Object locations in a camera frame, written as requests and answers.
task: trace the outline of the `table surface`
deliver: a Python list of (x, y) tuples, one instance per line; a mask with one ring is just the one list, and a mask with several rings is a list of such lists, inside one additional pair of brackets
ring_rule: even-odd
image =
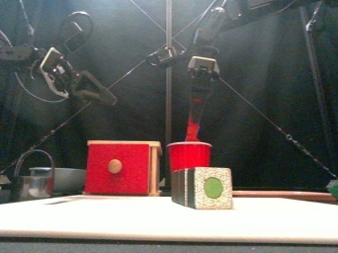
[(232, 210), (196, 210), (170, 197), (70, 196), (5, 204), (0, 237), (338, 244), (338, 206), (234, 198)]

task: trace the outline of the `black background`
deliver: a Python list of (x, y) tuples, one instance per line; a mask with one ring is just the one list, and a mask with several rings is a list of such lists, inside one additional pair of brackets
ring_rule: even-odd
[[(210, 3), (208, 0), (173, 1), (174, 35)], [(57, 42), (59, 24), (70, 13), (86, 11), (90, 14), (94, 34), (86, 46), (69, 56), (69, 61), (75, 69), (87, 69), (94, 74), (119, 102), (114, 107), (93, 104), (78, 114), (86, 106), (83, 102), (39, 101), (23, 90), (14, 73), (3, 71), (2, 168), (63, 123), (67, 124), (41, 145), (41, 149), (54, 156), (58, 167), (86, 169), (90, 139), (157, 140), (168, 150), (166, 70), (142, 63), (166, 44), (166, 1), (57, 0), (25, 1), (25, 4), (37, 28), (35, 47), (50, 48)], [(313, 7), (306, 6), (309, 17)], [(217, 60), (222, 79), (232, 88), (222, 81), (214, 84), (200, 139), (213, 144), (212, 166), (232, 168), (236, 188), (325, 189), (332, 179), (329, 174), (285, 139), (277, 126), (338, 173), (337, 8), (324, 6), (319, 17), (312, 34), (305, 33), (301, 9), (297, 8), (220, 35)], [(86, 29), (86, 21), (78, 22)], [(0, 30), (13, 45), (30, 41), (19, 1), (0, 1)], [(194, 31), (196, 27), (190, 26), (176, 37), (184, 46), (189, 45)], [(315, 38), (319, 56), (320, 87), (313, 78), (309, 36)], [(173, 45), (182, 49), (177, 42)], [(192, 81), (186, 66), (188, 62), (181, 62), (173, 67), (172, 142), (185, 140)], [(22, 71), (21, 76), (27, 89), (39, 97), (59, 99), (43, 80), (31, 80), (27, 71)], [(49, 163), (38, 156), (27, 161), (27, 167)], [(166, 166), (164, 157), (162, 177)]]

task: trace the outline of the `round wooden knob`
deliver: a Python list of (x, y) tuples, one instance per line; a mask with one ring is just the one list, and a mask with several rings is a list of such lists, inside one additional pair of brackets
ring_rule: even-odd
[(118, 159), (113, 159), (109, 163), (109, 171), (114, 174), (122, 171), (122, 162)]

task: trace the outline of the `wooden box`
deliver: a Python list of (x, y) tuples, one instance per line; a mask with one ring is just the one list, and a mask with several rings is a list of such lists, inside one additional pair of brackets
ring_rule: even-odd
[(157, 141), (89, 141), (85, 194), (157, 196), (162, 145)]

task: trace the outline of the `patterned cube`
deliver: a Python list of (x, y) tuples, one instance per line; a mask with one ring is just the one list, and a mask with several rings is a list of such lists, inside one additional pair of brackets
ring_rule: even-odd
[(198, 210), (232, 209), (232, 170), (196, 167), (172, 172), (172, 199), (176, 203)]

